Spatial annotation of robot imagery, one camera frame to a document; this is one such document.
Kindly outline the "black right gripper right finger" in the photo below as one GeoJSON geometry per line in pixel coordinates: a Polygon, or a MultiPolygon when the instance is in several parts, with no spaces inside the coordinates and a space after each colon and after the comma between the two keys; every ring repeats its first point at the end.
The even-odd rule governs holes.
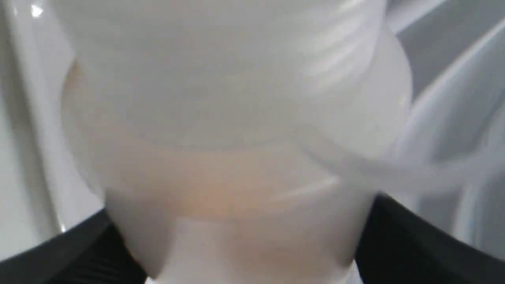
{"type": "Polygon", "coordinates": [[[355,252],[364,284],[503,284],[505,263],[420,218],[393,198],[373,202],[355,252]]]}

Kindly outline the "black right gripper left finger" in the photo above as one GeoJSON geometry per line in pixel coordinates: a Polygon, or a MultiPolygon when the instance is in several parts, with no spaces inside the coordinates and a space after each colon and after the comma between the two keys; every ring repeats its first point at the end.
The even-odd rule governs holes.
{"type": "Polygon", "coordinates": [[[22,253],[2,260],[2,284],[144,284],[105,210],[22,253]]]}

